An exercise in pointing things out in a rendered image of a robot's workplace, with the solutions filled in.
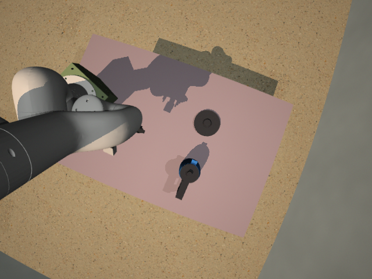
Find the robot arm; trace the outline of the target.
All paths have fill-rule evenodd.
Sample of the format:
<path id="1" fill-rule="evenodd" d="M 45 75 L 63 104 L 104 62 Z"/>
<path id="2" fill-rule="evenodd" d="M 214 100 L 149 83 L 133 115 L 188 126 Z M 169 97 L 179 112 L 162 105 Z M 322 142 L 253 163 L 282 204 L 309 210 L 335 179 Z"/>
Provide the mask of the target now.
<path id="1" fill-rule="evenodd" d="M 46 67 L 19 70 L 12 95 L 18 121 L 0 117 L 0 200 L 72 153 L 114 156 L 142 124 L 135 106 L 104 101 L 83 77 Z"/>

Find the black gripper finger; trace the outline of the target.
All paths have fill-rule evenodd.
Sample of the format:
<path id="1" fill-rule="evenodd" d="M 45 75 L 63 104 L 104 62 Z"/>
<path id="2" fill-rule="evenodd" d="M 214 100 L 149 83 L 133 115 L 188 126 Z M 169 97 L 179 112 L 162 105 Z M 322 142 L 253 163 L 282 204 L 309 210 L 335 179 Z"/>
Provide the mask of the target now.
<path id="1" fill-rule="evenodd" d="M 143 133 L 144 134 L 145 130 L 143 130 L 142 126 L 139 128 L 139 130 L 137 131 L 137 133 Z"/>

